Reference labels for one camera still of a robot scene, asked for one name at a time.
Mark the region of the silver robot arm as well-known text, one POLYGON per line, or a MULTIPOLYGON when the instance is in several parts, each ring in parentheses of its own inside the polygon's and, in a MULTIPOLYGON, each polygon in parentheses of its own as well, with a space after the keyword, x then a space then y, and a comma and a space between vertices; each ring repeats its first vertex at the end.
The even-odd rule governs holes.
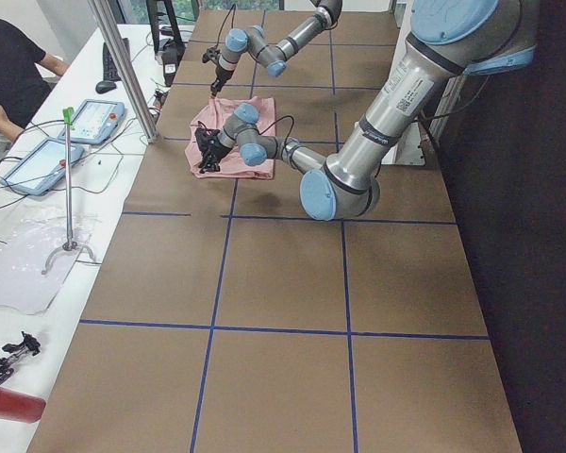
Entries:
POLYGON ((439 86, 528 65, 536 48, 537 1, 416 1, 406 53, 341 151, 324 157, 296 140, 258 133, 258 110, 240 104, 220 129, 199 126, 200 173, 215 173, 238 149, 249 166, 280 159, 302 173, 301 204, 315 220, 353 218, 379 199, 374 172, 439 86))
POLYGON ((261 25, 245 29, 232 27, 222 47, 209 47, 202 62, 215 65, 215 80, 210 85, 211 97, 216 97, 232 78, 241 57, 249 55, 273 77, 279 77, 287 68, 288 61, 315 37, 335 27, 342 11, 342 1, 312 1, 314 12, 285 38, 276 44, 267 41, 261 25))

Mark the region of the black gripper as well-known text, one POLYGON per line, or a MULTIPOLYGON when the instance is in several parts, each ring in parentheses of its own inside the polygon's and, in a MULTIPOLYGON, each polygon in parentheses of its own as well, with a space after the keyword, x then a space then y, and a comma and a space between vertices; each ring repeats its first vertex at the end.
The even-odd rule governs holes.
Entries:
POLYGON ((215 80, 210 85, 210 94, 215 98, 225 86, 226 82, 233 76, 236 64, 227 61, 223 54, 216 47, 209 47, 203 57, 202 62, 212 62, 215 64, 215 80))
POLYGON ((220 129, 208 128, 199 123, 194 131, 194 137, 202 156, 199 164, 200 173, 217 173, 221 171, 221 160, 229 153, 229 148, 224 146, 219 139, 220 129))

